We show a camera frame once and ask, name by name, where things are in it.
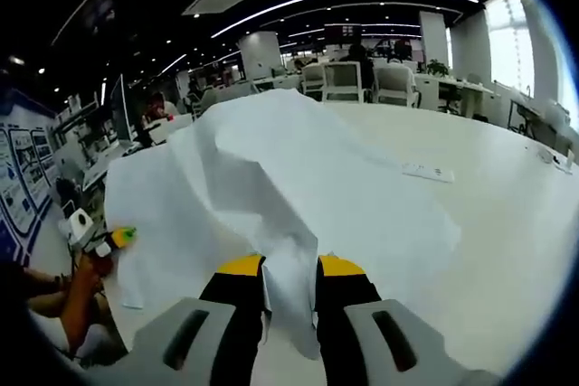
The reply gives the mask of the person's left hand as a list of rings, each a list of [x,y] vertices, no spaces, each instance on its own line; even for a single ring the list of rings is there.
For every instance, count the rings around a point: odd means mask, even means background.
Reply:
[[[95,252],[83,252],[79,256],[78,267],[71,276],[69,294],[74,296],[92,296],[102,289],[104,279],[113,269],[110,255],[100,257]]]

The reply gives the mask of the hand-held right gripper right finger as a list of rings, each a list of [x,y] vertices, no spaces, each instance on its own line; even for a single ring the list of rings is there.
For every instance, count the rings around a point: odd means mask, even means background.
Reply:
[[[318,258],[317,339],[329,385],[495,385],[498,377],[451,358],[444,338],[355,263]]]

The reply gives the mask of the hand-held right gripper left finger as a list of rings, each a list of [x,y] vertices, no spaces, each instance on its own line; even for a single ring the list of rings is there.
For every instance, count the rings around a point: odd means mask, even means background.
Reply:
[[[262,337],[261,265],[250,254],[219,267],[198,298],[184,298],[135,335],[136,385],[248,385]]]

